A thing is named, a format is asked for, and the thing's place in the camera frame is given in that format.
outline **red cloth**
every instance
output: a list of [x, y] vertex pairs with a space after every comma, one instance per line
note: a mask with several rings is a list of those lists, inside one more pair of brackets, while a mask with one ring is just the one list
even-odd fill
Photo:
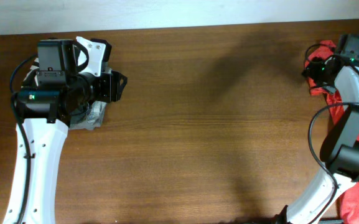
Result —
[[[335, 44], [331, 40], [323, 40], [320, 43], [328, 45], [330, 47], [335, 47]], [[312, 58], [314, 57], [320, 57], [322, 59], [326, 59], [332, 54], [333, 53], [330, 51], [328, 47], [321, 46], [309, 56], [309, 59], [312, 60]], [[313, 79], [308, 78], [308, 82], [309, 82], [309, 86], [311, 87], [310, 89], [311, 95], [315, 96], [315, 95], [324, 94], [328, 105], [342, 102], [340, 93], [338, 91], [336, 91], [335, 94], [331, 95], [328, 94], [322, 88], [312, 89], [312, 87], [316, 86]], [[336, 106], [330, 108], [330, 114], [334, 124], [336, 124], [339, 121], [343, 113], [344, 110], [342, 106]], [[357, 183], [354, 187], [348, 189], [340, 197], [340, 216], [345, 223], [359, 224], [359, 183]]]

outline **gray fabric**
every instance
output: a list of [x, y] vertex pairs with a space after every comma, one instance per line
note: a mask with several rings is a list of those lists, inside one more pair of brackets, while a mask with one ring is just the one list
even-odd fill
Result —
[[[86, 113], [72, 116], [70, 121], [70, 130], [74, 129], [88, 129], [93, 130], [95, 127], [100, 127], [105, 115], [105, 108], [107, 103], [95, 101], [87, 110]], [[80, 113], [80, 110], [75, 110], [73, 114]]]

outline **tabletop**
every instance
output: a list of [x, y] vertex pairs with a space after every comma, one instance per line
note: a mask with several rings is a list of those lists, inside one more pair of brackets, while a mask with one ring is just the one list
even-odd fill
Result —
[[[9, 77], [39, 40], [106, 39], [128, 77], [102, 127], [68, 133], [57, 223], [218, 223], [273, 217], [312, 180], [307, 128], [325, 101], [301, 76], [304, 51], [347, 33], [359, 20], [0, 36], [0, 223], [17, 147]], [[317, 151], [329, 127], [324, 114]]]

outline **white background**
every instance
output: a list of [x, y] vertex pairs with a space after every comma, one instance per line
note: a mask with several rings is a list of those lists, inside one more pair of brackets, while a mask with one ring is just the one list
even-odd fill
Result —
[[359, 0], [0, 0], [0, 34], [358, 18]]

